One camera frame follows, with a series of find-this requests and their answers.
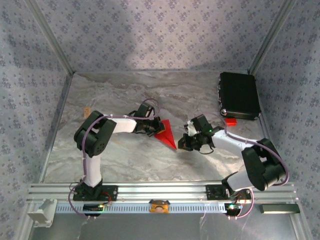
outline white bracket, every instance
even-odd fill
[[[28,212],[29,217],[34,221],[35,228],[51,227],[57,204],[57,199],[43,199],[43,203],[38,210]]]

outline red triangle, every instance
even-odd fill
[[[155,138],[168,145],[169,147],[177,150],[169,119],[162,120],[161,122],[163,123],[165,130],[154,135]]]

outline blue patterned wall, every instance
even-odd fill
[[[38,182],[66,73],[23,1],[0,4],[0,239]]]
[[[249,68],[280,0],[38,0],[75,71]]]
[[[256,78],[272,137],[320,239],[320,1],[297,1]]]

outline gray marble table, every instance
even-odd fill
[[[176,144],[184,124],[204,114],[212,126],[222,126],[218,112],[214,71],[141,71],[75,74],[66,99],[45,183],[78,181],[83,175],[82,153],[73,140],[85,120],[84,108],[104,114],[124,115],[137,110],[146,98],[161,104],[161,119],[169,119]],[[263,137],[258,121],[238,120],[230,132],[252,139]],[[104,182],[219,180],[239,171],[243,161],[226,150],[210,155],[172,150],[155,137],[113,134],[101,157]]]

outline black box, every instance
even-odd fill
[[[260,116],[255,77],[223,72],[218,83],[220,114],[226,118],[256,120]]]

